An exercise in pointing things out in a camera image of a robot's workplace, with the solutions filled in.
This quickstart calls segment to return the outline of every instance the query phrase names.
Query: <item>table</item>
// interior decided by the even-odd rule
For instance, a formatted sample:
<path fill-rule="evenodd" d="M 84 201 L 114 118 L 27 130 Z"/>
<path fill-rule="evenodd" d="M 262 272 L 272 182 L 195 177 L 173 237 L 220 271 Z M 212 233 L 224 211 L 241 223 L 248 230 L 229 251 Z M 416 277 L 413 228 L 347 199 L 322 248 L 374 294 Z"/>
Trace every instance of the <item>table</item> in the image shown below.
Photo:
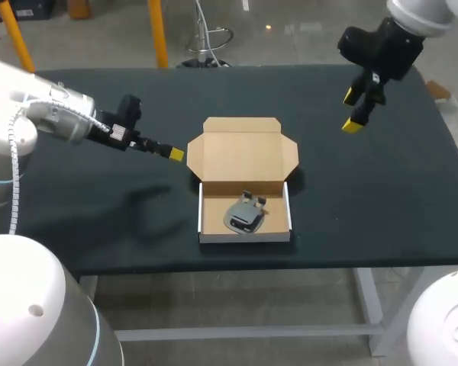
<path fill-rule="evenodd" d="M 200 246 L 198 182 L 184 166 L 91 142 L 41 135 L 22 179 L 19 230 L 42 242 L 75 275 L 277 268 L 358 268 L 367 324 L 343 327 L 150 329 L 121 340 L 370 334 L 384 355 L 418 295 L 458 265 L 458 149 L 410 72 L 387 85 L 357 135 L 340 128 L 354 66 L 62 70 L 41 75 L 114 110 L 124 93 L 143 101 L 147 136 L 185 148 L 209 116 L 276 117 L 299 146 L 289 177 L 290 244 Z M 8 207 L 0 210 L 6 231 Z M 415 266 L 382 314 L 368 269 Z"/>

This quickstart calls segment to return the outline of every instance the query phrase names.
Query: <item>cardboard box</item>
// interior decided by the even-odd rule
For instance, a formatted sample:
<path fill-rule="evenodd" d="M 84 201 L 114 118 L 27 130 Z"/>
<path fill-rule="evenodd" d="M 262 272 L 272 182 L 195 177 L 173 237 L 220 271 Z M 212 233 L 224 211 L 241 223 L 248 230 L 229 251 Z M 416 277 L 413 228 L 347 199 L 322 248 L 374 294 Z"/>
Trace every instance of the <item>cardboard box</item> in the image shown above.
<path fill-rule="evenodd" d="M 292 231 L 285 179 L 298 165 L 297 144 L 281 134 L 275 118 L 210 117 L 191 141 L 187 166 L 199 186 L 198 236 L 201 243 L 288 242 Z M 262 226 L 239 234 L 224 215 L 244 191 L 266 198 Z"/>

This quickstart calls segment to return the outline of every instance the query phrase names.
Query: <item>white cylindrical robot base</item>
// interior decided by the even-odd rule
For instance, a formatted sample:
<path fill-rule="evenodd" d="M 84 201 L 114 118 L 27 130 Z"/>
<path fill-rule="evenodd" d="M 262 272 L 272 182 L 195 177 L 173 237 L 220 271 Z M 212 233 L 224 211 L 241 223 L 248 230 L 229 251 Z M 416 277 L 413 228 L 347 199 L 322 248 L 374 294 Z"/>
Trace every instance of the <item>white cylindrical robot base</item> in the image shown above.
<path fill-rule="evenodd" d="M 60 261 L 0 235 L 0 365 L 122 366 L 120 342 Z"/>
<path fill-rule="evenodd" d="M 407 342 L 416 366 L 458 366 L 458 272 L 433 283 L 411 312 Z"/>

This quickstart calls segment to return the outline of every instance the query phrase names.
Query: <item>small object in box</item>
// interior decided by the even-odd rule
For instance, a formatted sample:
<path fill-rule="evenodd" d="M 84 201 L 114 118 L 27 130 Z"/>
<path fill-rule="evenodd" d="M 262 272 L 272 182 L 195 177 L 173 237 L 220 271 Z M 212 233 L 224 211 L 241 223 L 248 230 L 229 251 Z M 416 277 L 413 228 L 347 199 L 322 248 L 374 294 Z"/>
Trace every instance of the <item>small object in box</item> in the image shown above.
<path fill-rule="evenodd" d="M 239 234 L 256 232 L 265 219 L 263 208 L 265 198 L 253 198 L 253 195 L 244 191 L 236 204 L 232 205 L 224 216 L 224 224 Z"/>

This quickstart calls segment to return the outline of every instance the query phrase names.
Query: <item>yellow pole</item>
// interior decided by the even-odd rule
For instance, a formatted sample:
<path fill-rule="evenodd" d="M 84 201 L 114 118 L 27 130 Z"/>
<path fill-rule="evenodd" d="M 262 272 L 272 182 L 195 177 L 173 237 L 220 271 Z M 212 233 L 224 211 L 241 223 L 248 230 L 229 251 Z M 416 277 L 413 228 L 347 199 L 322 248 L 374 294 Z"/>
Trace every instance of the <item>yellow pole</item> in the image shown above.
<path fill-rule="evenodd" d="M 17 20 L 15 19 L 14 12 L 12 11 L 8 0 L 0 0 L 0 15 L 5 23 L 8 34 L 12 38 L 15 52 L 17 53 L 18 58 L 21 59 L 22 67 L 28 72 L 35 72 L 36 68 L 32 62 L 31 55 L 29 55 L 29 51 L 27 51 L 24 39 L 22 38 L 21 30 L 18 29 Z"/>
<path fill-rule="evenodd" d="M 154 49 L 156 51 L 156 62 L 158 67 L 166 68 L 168 67 L 168 55 L 166 53 L 161 0 L 147 0 L 147 3 L 150 9 L 151 30 L 153 32 Z"/>

